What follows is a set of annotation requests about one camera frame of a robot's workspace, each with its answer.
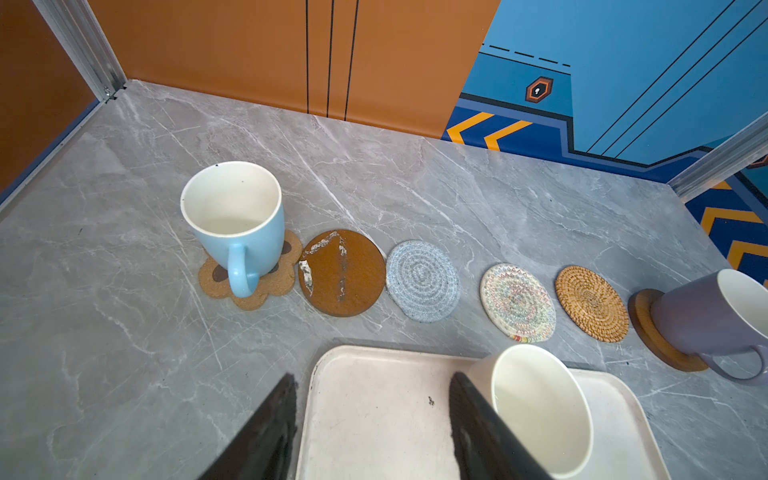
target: wicker coaster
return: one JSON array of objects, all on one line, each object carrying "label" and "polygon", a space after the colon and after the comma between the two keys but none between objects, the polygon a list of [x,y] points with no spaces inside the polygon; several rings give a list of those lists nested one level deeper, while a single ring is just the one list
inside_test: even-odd
[{"label": "wicker coaster", "polygon": [[664,295],[664,292],[645,289],[629,299],[629,317],[637,335],[645,346],[659,357],[659,360],[683,372],[702,372],[709,367],[697,355],[687,355],[674,348],[656,329],[650,315],[650,306]]},{"label": "wicker coaster", "polygon": [[500,263],[489,268],[480,282],[480,300],[494,325],[513,340],[543,342],[554,333],[549,293],[519,266]]},{"label": "wicker coaster", "polygon": [[216,260],[208,257],[197,279],[206,295],[211,298],[222,299],[231,297],[235,305],[243,310],[255,310],[266,302],[269,295],[286,295],[293,290],[296,283],[296,274],[293,266],[299,261],[301,255],[301,240],[294,232],[286,230],[286,237],[283,241],[283,254],[277,261],[277,265],[267,275],[259,279],[259,285],[253,295],[247,298],[234,296],[230,288],[229,275],[227,270],[216,263]]},{"label": "wicker coaster", "polygon": [[582,266],[568,266],[554,287],[565,312],[586,333],[602,342],[620,342],[627,336],[627,309],[603,277]]},{"label": "wicker coaster", "polygon": [[351,230],[313,238],[299,260],[299,284],[306,299],[332,316],[365,312],[384,290],[386,268],[379,248]]},{"label": "wicker coaster", "polygon": [[420,240],[402,242],[389,253],[386,289],[408,318],[424,323],[450,316],[462,295],[448,255]]}]

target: mug handle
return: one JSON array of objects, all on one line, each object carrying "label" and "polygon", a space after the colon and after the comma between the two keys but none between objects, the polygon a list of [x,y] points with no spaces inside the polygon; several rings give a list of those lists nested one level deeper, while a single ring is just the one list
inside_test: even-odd
[{"label": "mug handle", "polygon": [[246,246],[242,243],[230,245],[230,255],[227,259],[227,273],[230,277],[232,293],[239,298],[253,295],[259,285],[259,274],[245,271]]},{"label": "mug handle", "polygon": [[699,353],[699,357],[719,376],[729,379],[731,382],[740,383],[741,385],[768,385],[768,347],[763,345],[753,345],[752,350],[757,352],[760,356],[762,366],[757,375],[748,379],[740,379],[728,374],[725,370],[720,368],[711,355],[707,353]]}]

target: tray rim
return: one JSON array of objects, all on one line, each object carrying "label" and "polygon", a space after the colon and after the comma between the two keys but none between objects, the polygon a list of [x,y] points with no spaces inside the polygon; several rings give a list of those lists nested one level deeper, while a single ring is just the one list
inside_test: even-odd
[{"label": "tray rim", "polygon": [[[321,367],[324,369],[326,368],[336,357],[341,356],[345,353],[376,353],[376,354],[393,354],[397,356],[411,356],[411,357],[427,357],[431,359],[461,359],[466,360],[467,362],[477,362],[480,359],[471,358],[471,357],[465,357],[465,356],[457,356],[457,355],[443,355],[440,353],[427,353],[427,352],[415,352],[412,350],[395,350],[395,349],[384,349],[384,348],[378,348],[373,346],[357,346],[357,345],[339,345],[335,346],[332,349],[329,349],[327,352],[325,352],[319,360],[317,360],[317,363],[315,364],[315,367],[312,369],[312,374],[310,375],[310,385],[307,390],[307,401],[304,407],[304,422],[302,424],[301,429],[301,440],[299,443],[299,458],[296,462],[296,480],[300,480],[302,478],[303,474],[303,462],[305,461],[304,458],[304,452],[305,452],[305,444],[306,439],[308,437],[307,433],[307,423],[310,420],[310,412],[312,411],[313,403],[314,403],[314,395],[312,394],[313,387],[315,386],[315,382],[317,378],[319,378],[318,372],[322,373]],[[661,450],[659,449],[659,445],[656,442],[656,437],[654,436],[653,430],[650,428],[650,423],[648,422],[648,418],[645,415],[645,410],[643,410],[643,406],[640,404],[640,400],[637,398],[637,396],[632,392],[632,389],[629,388],[629,386],[624,383],[622,379],[617,377],[616,375],[613,375],[612,373],[608,372],[600,372],[597,370],[586,370],[586,369],[572,369],[568,368],[568,370],[571,371],[571,373],[574,374],[576,378],[579,377],[593,377],[596,380],[604,381],[613,386],[616,390],[618,390],[624,399],[627,401],[628,406],[631,409],[638,410],[639,413],[642,415],[638,415],[638,424],[641,428],[645,428],[647,432],[650,435],[647,435],[645,439],[650,439],[650,446],[653,447],[653,453],[656,458],[649,458],[649,461],[654,463],[656,466],[660,466],[664,478],[670,479],[670,473],[669,469],[667,468],[667,464],[664,462],[664,457],[661,454]]]}]

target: white cup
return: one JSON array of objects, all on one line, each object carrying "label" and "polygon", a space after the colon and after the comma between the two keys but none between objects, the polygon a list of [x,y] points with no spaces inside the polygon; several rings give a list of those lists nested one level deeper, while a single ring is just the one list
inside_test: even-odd
[{"label": "white cup", "polygon": [[553,478],[579,473],[592,453],[587,399],[563,362],[533,345],[485,357],[467,376]]}]

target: white tray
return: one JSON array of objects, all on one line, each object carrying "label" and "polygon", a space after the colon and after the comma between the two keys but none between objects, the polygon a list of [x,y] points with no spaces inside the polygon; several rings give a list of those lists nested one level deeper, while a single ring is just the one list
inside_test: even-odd
[{"label": "white tray", "polygon": [[[296,478],[458,480],[448,387],[476,359],[339,346],[310,380]],[[571,369],[594,422],[592,455],[574,480],[669,479],[645,414],[629,387]]]}]

